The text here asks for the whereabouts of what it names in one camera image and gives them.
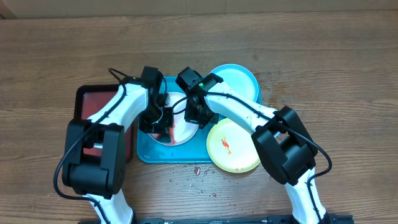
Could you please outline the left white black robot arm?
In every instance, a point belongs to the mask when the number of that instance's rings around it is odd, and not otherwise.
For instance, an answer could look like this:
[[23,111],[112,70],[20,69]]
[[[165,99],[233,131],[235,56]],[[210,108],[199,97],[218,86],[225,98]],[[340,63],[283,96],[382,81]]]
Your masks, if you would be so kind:
[[174,116],[157,99],[164,80],[158,68],[144,67],[139,78],[114,68],[109,72],[119,82],[118,91],[88,119],[69,122],[53,186],[63,198],[91,203],[100,223],[132,223],[134,212],[121,189],[126,175],[125,132],[140,119],[142,132],[165,134]]

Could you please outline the white plate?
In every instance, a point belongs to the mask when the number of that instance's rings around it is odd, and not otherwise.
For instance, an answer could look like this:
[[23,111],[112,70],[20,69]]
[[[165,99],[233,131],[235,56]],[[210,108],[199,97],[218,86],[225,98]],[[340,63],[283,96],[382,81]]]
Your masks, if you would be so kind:
[[[172,107],[178,100],[182,99],[186,95],[183,93],[179,92],[169,92],[169,97],[166,102],[166,107]],[[184,100],[180,102],[177,106],[174,107],[174,113],[180,112],[185,109],[187,104],[187,100]],[[188,123],[184,119],[185,111],[175,114],[174,115],[174,124],[175,124],[175,130],[174,130],[174,137],[175,137],[175,144],[174,145],[165,145],[165,146],[176,146],[182,143],[187,142],[190,138],[192,138],[197,129],[198,125],[193,124],[193,123]],[[159,137],[160,134],[149,134],[149,136],[160,143],[157,138]]]

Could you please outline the dark green sponge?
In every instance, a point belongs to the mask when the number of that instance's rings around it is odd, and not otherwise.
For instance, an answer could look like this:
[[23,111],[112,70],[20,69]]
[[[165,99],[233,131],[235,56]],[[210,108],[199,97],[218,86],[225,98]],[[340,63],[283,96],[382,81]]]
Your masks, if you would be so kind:
[[174,145],[175,144],[174,130],[175,130],[175,124],[169,127],[169,129],[166,130],[165,133],[160,134],[157,140],[165,145]]

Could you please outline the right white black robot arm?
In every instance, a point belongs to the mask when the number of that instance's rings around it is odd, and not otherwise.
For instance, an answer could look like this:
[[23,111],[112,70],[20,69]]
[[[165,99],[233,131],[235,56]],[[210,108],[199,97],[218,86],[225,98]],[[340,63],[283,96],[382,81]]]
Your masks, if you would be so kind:
[[285,186],[298,223],[326,223],[315,178],[330,169],[315,172],[315,156],[329,155],[310,137],[298,114],[288,106],[269,108],[236,93],[221,77],[205,77],[190,67],[176,78],[186,94],[185,121],[204,128],[222,115],[247,131],[260,162],[268,174]]

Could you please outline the yellow-green plate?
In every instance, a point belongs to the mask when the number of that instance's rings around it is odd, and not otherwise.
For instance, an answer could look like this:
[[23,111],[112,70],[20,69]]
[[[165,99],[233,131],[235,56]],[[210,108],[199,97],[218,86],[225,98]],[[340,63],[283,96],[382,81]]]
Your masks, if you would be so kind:
[[251,135],[228,118],[210,129],[206,148],[213,163],[227,172],[244,173],[260,164]]

